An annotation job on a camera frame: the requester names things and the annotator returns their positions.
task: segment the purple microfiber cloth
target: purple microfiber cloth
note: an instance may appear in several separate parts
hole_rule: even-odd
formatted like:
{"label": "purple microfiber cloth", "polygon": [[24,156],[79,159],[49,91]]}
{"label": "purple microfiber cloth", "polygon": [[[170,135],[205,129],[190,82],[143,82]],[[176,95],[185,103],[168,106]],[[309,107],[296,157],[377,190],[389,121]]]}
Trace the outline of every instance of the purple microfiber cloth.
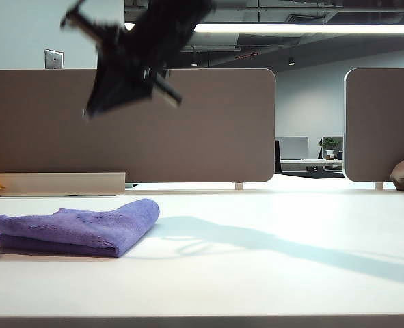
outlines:
{"label": "purple microfiber cloth", "polygon": [[109,212],[61,208],[52,215],[0,215],[0,247],[119,258],[158,216],[158,204],[149,199]]}

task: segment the wall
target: wall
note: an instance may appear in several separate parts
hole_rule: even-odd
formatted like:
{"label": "wall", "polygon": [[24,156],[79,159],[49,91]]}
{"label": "wall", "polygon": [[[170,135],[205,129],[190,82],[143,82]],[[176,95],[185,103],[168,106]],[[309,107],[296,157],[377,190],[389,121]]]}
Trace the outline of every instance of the wall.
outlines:
{"label": "wall", "polygon": [[308,136],[309,157],[316,158],[322,136],[343,135],[344,77],[357,67],[404,67],[404,51],[276,74],[276,135]]}
{"label": "wall", "polygon": [[[78,29],[59,25],[75,0],[0,0],[0,69],[43,69],[44,49],[64,52],[65,68],[95,68],[96,50]],[[87,0],[90,18],[124,23],[124,0]]]}

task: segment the ceiling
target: ceiling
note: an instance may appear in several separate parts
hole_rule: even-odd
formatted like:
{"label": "ceiling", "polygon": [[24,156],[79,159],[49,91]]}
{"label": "ceiling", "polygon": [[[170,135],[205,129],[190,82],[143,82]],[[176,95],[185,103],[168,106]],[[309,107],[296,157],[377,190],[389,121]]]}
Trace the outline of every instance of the ceiling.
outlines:
{"label": "ceiling", "polygon": [[[216,0],[204,23],[404,24],[404,0]],[[134,23],[148,0],[125,0],[126,23]],[[170,68],[294,68],[404,49],[404,36],[194,33]]]}

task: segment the desk surface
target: desk surface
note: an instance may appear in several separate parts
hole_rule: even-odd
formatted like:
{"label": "desk surface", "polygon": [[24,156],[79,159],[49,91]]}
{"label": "desk surface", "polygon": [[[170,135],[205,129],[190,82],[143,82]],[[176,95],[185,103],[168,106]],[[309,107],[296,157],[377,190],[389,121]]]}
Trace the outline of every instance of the desk surface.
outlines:
{"label": "desk surface", "polygon": [[119,259],[0,252],[0,327],[404,327],[404,193],[279,175],[232,189],[0,197],[5,215],[161,208]]}
{"label": "desk surface", "polygon": [[342,159],[281,159],[281,164],[327,165],[343,164]]}

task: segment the fluorescent light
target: fluorescent light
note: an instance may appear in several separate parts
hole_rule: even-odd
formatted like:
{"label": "fluorescent light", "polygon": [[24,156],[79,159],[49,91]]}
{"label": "fluorescent light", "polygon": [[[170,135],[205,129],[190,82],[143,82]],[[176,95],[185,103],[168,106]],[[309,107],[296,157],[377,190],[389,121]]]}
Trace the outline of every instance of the fluorescent light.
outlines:
{"label": "fluorescent light", "polygon": [[372,33],[404,34],[404,25],[341,25],[341,24],[198,24],[200,33]]}

